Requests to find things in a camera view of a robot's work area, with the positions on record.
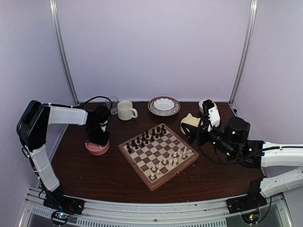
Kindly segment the yellow cat-ear bowl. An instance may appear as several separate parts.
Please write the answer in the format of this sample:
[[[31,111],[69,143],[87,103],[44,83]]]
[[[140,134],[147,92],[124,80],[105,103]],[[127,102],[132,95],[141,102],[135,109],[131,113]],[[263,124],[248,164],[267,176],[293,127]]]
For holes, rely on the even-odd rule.
[[[182,127],[182,124],[187,124],[189,126],[193,126],[194,128],[197,128],[198,127],[198,124],[199,124],[199,121],[200,121],[200,118],[197,118],[197,117],[194,117],[192,116],[191,113],[189,113],[185,118],[183,118],[180,122],[180,130],[181,132],[185,135],[186,132],[185,130],[183,129]]]

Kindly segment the front aluminium rail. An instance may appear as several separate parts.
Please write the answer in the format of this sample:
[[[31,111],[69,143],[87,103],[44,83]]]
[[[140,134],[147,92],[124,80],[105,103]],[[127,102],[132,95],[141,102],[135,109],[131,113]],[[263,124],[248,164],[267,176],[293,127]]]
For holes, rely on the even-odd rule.
[[[40,191],[29,188],[17,227],[56,227]],[[283,195],[272,197],[269,213],[257,225],[246,224],[244,212],[231,214],[225,198],[162,204],[82,200],[82,214],[70,216],[63,227],[295,227]]]

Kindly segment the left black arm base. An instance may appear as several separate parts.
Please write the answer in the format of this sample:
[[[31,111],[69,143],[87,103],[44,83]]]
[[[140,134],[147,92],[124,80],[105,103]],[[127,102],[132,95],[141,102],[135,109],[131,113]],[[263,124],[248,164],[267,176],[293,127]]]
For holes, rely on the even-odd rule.
[[[46,199],[43,202],[43,205],[48,208],[52,208],[54,210],[63,211],[67,214],[77,214],[81,215],[82,211],[84,209],[85,201],[81,199],[75,199],[71,197],[63,197],[63,202],[58,203],[55,202],[52,198],[49,196],[46,197]]]

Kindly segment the white chess queen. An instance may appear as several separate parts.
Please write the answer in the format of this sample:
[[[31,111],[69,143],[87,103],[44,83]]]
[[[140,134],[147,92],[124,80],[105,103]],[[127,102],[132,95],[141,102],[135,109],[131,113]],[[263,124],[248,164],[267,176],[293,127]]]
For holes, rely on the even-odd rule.
[[[169,170],[172,169],[172,163],[173,163],[173,160],[169,160],[169,164],[168,164],[168,166],[167,166],[167,168],[168,168]]]

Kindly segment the right aluminium frame post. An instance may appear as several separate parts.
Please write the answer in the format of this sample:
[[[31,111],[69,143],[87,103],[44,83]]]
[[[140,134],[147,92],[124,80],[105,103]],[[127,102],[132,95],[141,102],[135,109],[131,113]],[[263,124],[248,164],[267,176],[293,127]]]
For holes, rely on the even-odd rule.
[[[254,35],[255,30],[255,24],[256,24],[256,18],[257,18],[257,11],[258,11],[258,0],[251,0],[250,1],[250,10],[249,10],[249,16],[248,16],[248,22],[247,22],[247,28],[246,28],[246,34],[244,38],[244,44],[243,49],[241,53],[240,63],[237,69],[236,73],[236,79],[233,85],[232,93],[229,99],[229,104],[231,106],[234,106],[236,95],[238,93],[238,90],[240,88],[241,79],[245,70],[247,58],[249,55],[249,50],[251,46],[251,42]]]

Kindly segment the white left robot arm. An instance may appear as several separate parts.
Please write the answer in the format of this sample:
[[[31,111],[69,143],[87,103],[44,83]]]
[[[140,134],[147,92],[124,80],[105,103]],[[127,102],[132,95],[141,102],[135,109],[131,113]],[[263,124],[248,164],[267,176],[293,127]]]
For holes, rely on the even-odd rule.
[[[68,199],[57,192],[61,184],[46,152],[48,127],[59,124],[85,126],[86,142],[105,148],[109,144],[107,126],[110,115],[110,110],[103,105],[92,111],[79,106],[43,104],[37,100],[30,101],[22,114],[16,131],[24,154],[46,191],[53,192],[49,201],[58,210],[68,206]]]

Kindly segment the left aluminium frame post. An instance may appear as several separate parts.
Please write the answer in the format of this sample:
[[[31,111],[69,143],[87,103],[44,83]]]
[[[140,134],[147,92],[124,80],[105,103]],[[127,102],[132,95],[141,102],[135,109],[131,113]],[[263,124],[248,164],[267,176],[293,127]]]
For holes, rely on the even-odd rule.
[[[60,20],[59,20],[58,7],[57,7],[57,1],[56,0],[50,0],[49,3],[50,3],[50,10],[51,10],[51,15],[52,15],[52,19],[53,19],[53,25],[54,25],[56,38],[57,38],[59,54],[60,54],[60,59],[61,59],[61,62],[62,62],[64,75],[65,75],[65,78],[67,80],[67,85],[68,85],[69,91],[71,93],[73,102],[74,102],[75,105],[78,105],[79,104],[79,99],[77,97],[75,86],[74,86],[73,81],[72,81],[71,72],[70,72],[70,68],[69,68],[68,60],[67,60],[67,55],[66,55],[66,51],[65,51],[65,48],[64,48],[61,25],[60,25]]]

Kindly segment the aluminium frame post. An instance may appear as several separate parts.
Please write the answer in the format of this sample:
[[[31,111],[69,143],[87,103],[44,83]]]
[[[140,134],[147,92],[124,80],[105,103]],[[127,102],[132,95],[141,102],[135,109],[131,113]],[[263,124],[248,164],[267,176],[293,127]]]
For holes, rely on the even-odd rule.
[[[250,10],[249,10],[249,16],[248,16],[248,22],[247,22],[247,28],[246,28],[246,34],[244,38],[244,44],[243,49],[241,53],[240,63],[237,69],[236,73],[236,79],[233,85],[232,93],[229,99],[229,104],[231,106],[234,106],[236,95],[238,93],[238,90],[240,88],[241,79],[245,70],[247,58],[249,55],[249,50],[251,46],[251,42],[254,35],[255,30],[255,24],[256,24],[256,18],[257,18],[257,11],[258,11],[258,0],[251,0],[250,1]]]
[[[67,55],[66,55],[66,51],[65,51],[65,48],[64,48],[61,25],[60,25],[60,20],[59,20],[58,7],[57,7],[57,1],[56,0],[50,0],[49,3],[50,3],[50,10],[51,10],[51,15],[52,15],[52,19],[53,19],[53,25],[54,25],[56,38],[57,38],[59,54],[60,54],[60,59],[61,59],[61,62],[62,62],[64,75],[65,75],[65,78],[67,80],[67,85],[68,85],[69,91],[71,93],[73,102],[74,102],[75,105],[78,105],[79,104],[79,99],[77,97],[75,86],[74,86],[73,81],[72,81],[71,72],[70,72],[70,68],[69,68],[68,60],[67,60]]]

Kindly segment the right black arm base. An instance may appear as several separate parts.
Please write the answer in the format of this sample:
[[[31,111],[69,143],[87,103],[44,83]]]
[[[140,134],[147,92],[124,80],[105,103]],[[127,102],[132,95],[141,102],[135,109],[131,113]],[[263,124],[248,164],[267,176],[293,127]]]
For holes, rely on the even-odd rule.
[[[230,214],[257,209],[267,205],[267,200],[261,194],[247,194],[245,196],[226,200]]]

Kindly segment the patterned brown rim plate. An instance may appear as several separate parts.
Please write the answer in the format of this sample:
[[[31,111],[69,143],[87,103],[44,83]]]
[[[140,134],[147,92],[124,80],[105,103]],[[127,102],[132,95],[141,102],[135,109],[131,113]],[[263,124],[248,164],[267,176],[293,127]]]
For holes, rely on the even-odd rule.
[[[181,105],[172,97],[160,96],[153,98],[148,103],[148,109],[154,115],[166,117],[177,114],[181,109]]]

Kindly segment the clear drinking glass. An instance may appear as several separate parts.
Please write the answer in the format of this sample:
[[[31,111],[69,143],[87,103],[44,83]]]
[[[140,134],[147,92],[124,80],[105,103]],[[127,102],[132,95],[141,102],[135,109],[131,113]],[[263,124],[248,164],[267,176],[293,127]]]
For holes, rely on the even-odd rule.
[[[106,99],[106,106],[112,115],[117,114],[117,105],[118,105],[118,97],[110,96],[109,99]]]

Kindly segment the white chess piece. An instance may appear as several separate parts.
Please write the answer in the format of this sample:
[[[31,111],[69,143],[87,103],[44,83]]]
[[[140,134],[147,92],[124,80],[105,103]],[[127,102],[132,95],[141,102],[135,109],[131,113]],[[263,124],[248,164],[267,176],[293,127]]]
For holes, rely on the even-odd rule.
[[[179,157],[178,157],[178,163],[182,163],[183,162],[183,154],[179,154]]]

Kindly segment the wooden chess board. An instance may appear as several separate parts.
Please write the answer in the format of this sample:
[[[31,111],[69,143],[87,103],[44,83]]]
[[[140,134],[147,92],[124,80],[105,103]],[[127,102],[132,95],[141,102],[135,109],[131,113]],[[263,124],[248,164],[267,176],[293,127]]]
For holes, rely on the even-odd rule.
[[[142,181],[150,189],[154,191],[155,189],[162,186],[168,180],[173,178],[176,174],[187,168],[189,165],[193,164],[198,158],[199,153],[195,151],[190,145],[188,145],[180,136],[178,136],[172,129],[165,125],[166,133],[160,131],[159,134],[156,132],[157,126],[148,129],[150,137],[147,139],[145,132],[137,135],[123,143],[121,143],[118,148],[123,156],[127,159],[129,164],[133,167],[135,172],[139,175]],[[131,141],[135,140],[136,146],[132,147]],[[145,147],[141,148],[141,142],[144,140]],[[130,144],[132,152],[129,153],[127,150],[127,143]],[[172,169],[167,168],[169,161],[167,160],[169,155],[173,155],[178,149],[181,149],[182,153],[184,147],[187,150],[192,150],[192,155],[183,159],[182,163],[177,163]],[[160,170],[160,176],[156,176],[156,171],[152,171],[152,167],[156,166],[158,169],[158,163],[162,163],[162,168]],[[155,179],[152,181],[150,179],[151,174],[155,174]]]

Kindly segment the cream ribbed mug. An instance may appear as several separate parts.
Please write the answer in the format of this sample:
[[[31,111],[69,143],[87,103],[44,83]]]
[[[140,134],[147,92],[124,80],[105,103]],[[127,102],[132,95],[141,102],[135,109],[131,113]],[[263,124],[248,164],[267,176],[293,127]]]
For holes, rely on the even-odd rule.
[[[118,118],[122,121],[128,121],[138,117],[138,112],[133,108],[133,103],[128,100],[120,101],[117,105]]]

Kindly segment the white floral small bowl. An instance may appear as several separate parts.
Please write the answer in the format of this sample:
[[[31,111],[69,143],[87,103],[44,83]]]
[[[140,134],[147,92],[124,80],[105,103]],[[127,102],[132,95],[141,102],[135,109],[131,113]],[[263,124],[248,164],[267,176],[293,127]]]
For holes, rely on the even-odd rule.
[[[207,114],[211,108],[217,107],[216,103],[210,99],[199,101],[198,106],[199,106],[199,111],[203,114],[204,113]]]

